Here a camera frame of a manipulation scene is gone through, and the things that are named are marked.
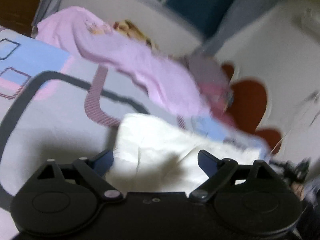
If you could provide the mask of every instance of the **crumpled pink fabric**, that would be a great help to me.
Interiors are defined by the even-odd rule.
[[[92,24],[105,23],[84,8],[66,8],[37,25],[36,39],[129,74],[135,82],[146,87],[153,102],[174,115],[209,114],[210,107],[183,66],[167,57],[153,55],[145,44],[116,31],[93,35],[88,30]]]

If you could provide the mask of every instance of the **white blanket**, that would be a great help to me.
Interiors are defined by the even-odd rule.
[[[243,152],[154,116],[127,114],[118,130],[114,165],[106,180],[123,193],[185,191],[188,195],[208,179],[198,166],[202,149],[239,164],[252,164],[259,158],[258,149]]]

